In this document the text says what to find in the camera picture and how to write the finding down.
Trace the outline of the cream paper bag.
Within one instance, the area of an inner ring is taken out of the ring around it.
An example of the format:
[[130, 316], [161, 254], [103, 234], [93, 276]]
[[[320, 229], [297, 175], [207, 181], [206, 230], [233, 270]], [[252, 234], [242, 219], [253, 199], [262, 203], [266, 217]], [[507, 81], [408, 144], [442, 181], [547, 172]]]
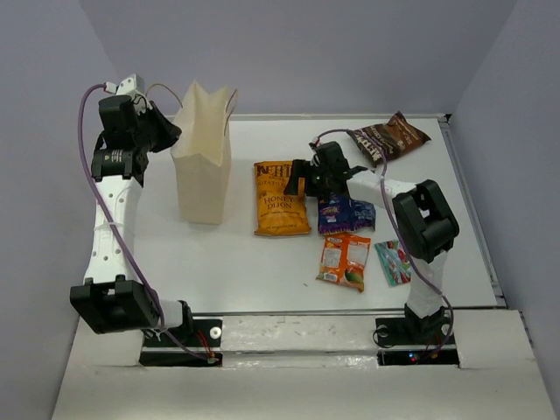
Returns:
[[208, 93], [193, 82], [173, 123], [182, 133], [171, 147], [178, 210], [183, 221], [220, 225], [231, 171], [229, 122], [239, 91], [224, 86]]

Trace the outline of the orange Kettle chips bag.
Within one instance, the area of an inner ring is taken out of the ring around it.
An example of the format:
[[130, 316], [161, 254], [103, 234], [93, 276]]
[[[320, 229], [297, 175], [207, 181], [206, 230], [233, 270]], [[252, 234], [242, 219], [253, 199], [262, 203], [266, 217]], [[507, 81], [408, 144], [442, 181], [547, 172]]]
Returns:
[[291, 167], [291, 161], [263, 161], [254, 164], [257, 219], [255, 235], [293, 236], [311, 232], [305, 196], [302, 193], [284, 193]]

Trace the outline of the blue purple candy bag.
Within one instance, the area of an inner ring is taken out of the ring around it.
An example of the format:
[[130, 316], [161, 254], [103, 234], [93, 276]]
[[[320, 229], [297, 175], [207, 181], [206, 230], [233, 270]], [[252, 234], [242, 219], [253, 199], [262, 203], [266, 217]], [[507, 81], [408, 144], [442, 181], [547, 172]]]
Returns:
[[365, 201], [331, 194], [318, 199], [318, 233], [323, 236], [375, 230], [375, 206]]

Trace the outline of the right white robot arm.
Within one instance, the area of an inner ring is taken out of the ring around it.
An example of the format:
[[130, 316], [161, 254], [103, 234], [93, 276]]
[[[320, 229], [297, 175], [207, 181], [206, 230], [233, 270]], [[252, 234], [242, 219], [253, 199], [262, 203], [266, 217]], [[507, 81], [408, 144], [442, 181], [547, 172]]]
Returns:
[[438, 183], [396, 181], [383, 171], [350, 166], [336, 142], [313, 145], [312, 150], [312, 160], [292, 161], [285, 193], [303, 191], [316, 198], [336, 193], [383, 208], [412, 276], [403, 316], [388, 319], [382, 330], [391, 346], [444, 346], [452, 336], [454, 312], [442, 291], [443, 273], [459, 224]]

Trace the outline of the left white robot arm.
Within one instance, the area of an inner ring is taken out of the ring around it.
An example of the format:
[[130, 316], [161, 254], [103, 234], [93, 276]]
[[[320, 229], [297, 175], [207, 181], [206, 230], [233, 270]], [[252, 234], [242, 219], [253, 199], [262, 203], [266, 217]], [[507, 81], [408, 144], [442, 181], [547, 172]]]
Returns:
[[171, 148], [180, 130], [140, 94], [100, 100], [99, 115], [102, 131], [84, 163], [96, 200], [93, 246], [70, 303], [94, 333], [158, 329], [183, 346], [193, 337], [188, 304], [160, 299], [133, 256], [148, 156]]

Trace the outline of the orange candy bag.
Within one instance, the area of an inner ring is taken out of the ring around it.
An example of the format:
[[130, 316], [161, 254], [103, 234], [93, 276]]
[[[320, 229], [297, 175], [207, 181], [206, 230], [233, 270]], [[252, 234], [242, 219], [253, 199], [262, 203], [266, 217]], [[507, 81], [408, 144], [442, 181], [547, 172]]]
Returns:
[[356, 289], [365, 289], [364, 271], [371, 240], [355, 234], [335, 234], [325, 238], [316, 279]]

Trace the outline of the brown Kettle chips bag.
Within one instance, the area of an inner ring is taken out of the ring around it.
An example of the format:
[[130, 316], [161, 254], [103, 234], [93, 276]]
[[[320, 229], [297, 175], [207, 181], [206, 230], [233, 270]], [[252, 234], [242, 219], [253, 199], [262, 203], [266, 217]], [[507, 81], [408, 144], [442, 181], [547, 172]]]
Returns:
[[388, 122], [352, 130], [349, 136], [374, 168], [383, 164], [379, 148], [390, 162], [431, 140], [426, 133], [410, 124], [400, 111], [394, 113]]

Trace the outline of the teal Fox's candy bag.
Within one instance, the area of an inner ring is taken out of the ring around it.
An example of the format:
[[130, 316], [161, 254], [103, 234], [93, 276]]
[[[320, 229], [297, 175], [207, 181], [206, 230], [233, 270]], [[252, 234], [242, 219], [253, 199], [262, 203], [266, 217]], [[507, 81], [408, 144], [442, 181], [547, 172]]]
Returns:
[[381, 267], [391, 287], [408, 284], [412, 268], [398, 240], [378, 242], [374, 245]]

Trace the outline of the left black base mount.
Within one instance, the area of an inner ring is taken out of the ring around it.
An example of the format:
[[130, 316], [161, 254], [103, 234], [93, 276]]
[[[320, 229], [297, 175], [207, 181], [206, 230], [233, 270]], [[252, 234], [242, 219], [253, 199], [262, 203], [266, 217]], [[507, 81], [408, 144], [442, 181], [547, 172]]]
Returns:
[[222, 365], [221, 318], [195, 317], [193, 329], [172, 328], [166, 333], [146, 330], [139, 355], [141, 366], [149, 368], [213, 368]]

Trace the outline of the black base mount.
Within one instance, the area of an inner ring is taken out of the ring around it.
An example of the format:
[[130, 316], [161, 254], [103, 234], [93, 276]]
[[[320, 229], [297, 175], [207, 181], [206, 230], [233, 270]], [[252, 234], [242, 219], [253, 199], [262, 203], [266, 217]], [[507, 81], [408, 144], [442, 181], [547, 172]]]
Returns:
[[380, 367], [393, 366], [458, 366], [459, 353], [452, 335], [443, 343], [449, 323], [443, 324], [424, 336], [413, 337], [405, 328], [405, 318], [377, 318], [372, 340], [377, 345]]
[[139, 355], [141, 366], [149, 368], [213, 368], [222, 365], [221, 318], [195, 317], [193, 329], [172, 328], [166, 333], [146, 330]]

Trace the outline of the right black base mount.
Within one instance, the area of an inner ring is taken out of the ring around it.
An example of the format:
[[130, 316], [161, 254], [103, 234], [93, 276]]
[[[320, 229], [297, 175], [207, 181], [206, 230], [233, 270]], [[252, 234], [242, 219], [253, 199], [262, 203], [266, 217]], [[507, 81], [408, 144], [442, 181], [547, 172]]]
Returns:
[[377, 345], [380, 367], [393, 366], [458, 366], [459, 353], [452, 335], [443, 343], [449, 323], [443, 324], [424, 336], [413, 337], [405, 328], [405, 318], [377, 318], [372, 340]]

